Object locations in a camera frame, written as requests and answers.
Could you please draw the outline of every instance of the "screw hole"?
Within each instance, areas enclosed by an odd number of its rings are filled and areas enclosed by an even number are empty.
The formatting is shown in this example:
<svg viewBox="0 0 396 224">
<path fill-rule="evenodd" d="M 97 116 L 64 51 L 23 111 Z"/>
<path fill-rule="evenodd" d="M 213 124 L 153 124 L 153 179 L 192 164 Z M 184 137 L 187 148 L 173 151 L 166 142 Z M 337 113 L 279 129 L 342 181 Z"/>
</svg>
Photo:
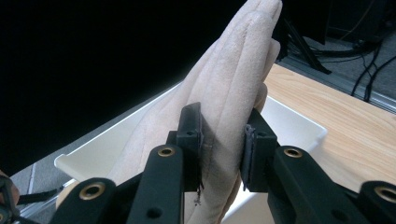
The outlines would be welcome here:
<svg viewBox="0 0 396 224">
<path fill-rule="evenodd" d="M 160 155 L 161 157 L 169 157 L 172 156 L 173 154 L 175 154 L 175 150 L 170 147 L 161 148 L 158 151 L 158 155 Z"/>
<path fill-rule="evenodd" d="M 286 148 L 283 152 L 287 156 L 293 157 L 293 158 L 301 158 L 303 156 L 303 153 L 300 150 L 297 150 L 294 148 Z"/>
<path fill-rule="evenodd" d="M 336 209 L 332 210 L 332 216 L 343 222 L 349 221 L 348 216 L 345 213 L 341 212 L 340 210 L 336 210 Z"/>
<path fill-rule="evenodd" d="M 92 183 L 79 192 L 79 198 L 82 200 L 95 199 L 105 192 L 105 188 L 106 185 L 102 182 Z"/>
<path fill-rule="evenodd" d="M 384 199 L 390 203 L 396 203 L 396 190 L 395 189 L 379 186 L 379 187 L 375 188 L 375 193 L 379 197 L 381 197 L 382 199 Z"/>
<path fill-rule="evenodd" d="M 163 211 L 159 208 L 150 208 L 147 212 L 149 218 L 158 218 L 163 214 Z"/>
</svg>

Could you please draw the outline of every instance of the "soft fabric item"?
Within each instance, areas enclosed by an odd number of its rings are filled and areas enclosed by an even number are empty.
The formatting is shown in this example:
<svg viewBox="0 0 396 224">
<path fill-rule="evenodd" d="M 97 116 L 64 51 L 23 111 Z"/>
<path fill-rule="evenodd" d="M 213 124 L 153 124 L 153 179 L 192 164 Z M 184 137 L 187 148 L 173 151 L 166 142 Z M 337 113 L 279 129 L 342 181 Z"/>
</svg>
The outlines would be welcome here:
<svg viewBox="0 0 396 224">
<path fill-rule="evenodd" d="M 263 84 L 279 53 L 271 38 L 280 0 L 248 0 L 186 78 L 142 118 L 108 178 L 120 184 L 144 171 L 150 151 L 177 129 L 183 106 L 201 102 L 204 142 L 200 205 L 186 193 L 185 223 L 220 223 L 240 186 L 244 127 L 262 110 Z"/>
</svg>

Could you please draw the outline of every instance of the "wooden surface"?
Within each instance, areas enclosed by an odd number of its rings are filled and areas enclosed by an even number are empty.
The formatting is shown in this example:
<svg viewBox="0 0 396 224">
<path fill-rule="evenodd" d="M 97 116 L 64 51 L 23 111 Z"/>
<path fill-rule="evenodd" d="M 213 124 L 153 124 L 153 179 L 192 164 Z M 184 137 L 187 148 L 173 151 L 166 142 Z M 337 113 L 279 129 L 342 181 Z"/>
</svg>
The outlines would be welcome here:
<svg viewBox="0 0 396 224">
<path fill-rule="evenodd" d="M 264 83 L 270 96 L 328 130 L 313 157 L 334 182 L 355 191 L 367 180 L 396 185 L 396 115 L 277 64 Z"/>
</svg>

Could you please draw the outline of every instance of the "black background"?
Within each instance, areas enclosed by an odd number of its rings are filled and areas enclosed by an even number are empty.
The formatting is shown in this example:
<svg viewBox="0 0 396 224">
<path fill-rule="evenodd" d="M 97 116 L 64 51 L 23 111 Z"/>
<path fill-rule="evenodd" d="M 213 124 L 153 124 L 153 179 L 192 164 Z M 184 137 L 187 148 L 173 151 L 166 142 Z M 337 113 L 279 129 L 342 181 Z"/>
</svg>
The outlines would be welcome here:
<svg viewBox="0 0 396 224">
<path fill-rule="evenodd" d="M 0 169 L 13 175 L 187 75 L 245 1 L 0 1 Z"/>
</svg>

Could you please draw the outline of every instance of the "black cable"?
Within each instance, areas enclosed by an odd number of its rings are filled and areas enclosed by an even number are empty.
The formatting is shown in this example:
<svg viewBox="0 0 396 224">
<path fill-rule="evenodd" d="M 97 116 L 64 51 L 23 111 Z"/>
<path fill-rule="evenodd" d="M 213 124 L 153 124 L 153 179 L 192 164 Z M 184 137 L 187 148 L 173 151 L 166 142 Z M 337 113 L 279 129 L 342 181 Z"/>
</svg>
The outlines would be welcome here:
<svg viewBox="0 0 396 224">
<path fill-rule="evenodd" d="M 296 43 L 294 42 L 294 40 L 290 36 L 289 36 L 289 43 L 291 43 L 291 45 L 294 47 L 297 46 Z M 364 42 L 363 44 L 359 44 L 357 47 L 355 47 L 353 49 L 347 49 L 347 50 L 316 49 L 312 46 L 309 46 L 309 48 L 312 49 L 312 52 L 317 57 L 350 58 L 350 57 L 355 57 L 355 56 L 359 56 L 362 54 L 369 54 L 369 53 L 373 52 L 375 49 L 377 49 L 378 45 L 379 45 L 379 42 L 378 43 Z"/>
<path fill-rule="evenodd" d="M 378 47 L 375 49 L 374 56 L 373 56 L 373 59 L 371 60 L 370 64 L 364 68 L 363 72 L 359 75 L 358 79 L 356 80 L 355 86 L 353 87 L 353 90 L 350 93 L 351 96 L 355 95 L 355 91 L 358 88 L 359 83 L 361 82 L 361 79 L 364 77 L 364 74 L 366 74 L 366 72 L 369 71 L 369 69 L 373 66 L 373 64 L 375 64 L 375 60 L 378 57 L 381 46 L 382 46 L 382 41 L 379 42 Z"/>
<path fill-rule="evenodd" d="M 370 81 L 369 81 L 369 83 L 366 86 L 366 92 L 364 94 L 364 101 L 365 102 L 369 102 L 370 101 L 371 92 L 373 90 L 373 83 L 374 83 L 375 78 L 378 75 L 379 71 L 381 71 L 384 67 L 386 67 L 388 64 L 393 62 L 393 60 L 395 60 L 395 59 L 396 59 L 396 55 L 393 56 L 392 58 L 390 58 L 389 60 L 387 60 L 381 66 L 379 66 L 378 69 L 376 69 L 376 71 L 373 73 L 373 76 L 370 78 Z"/>
</svg>

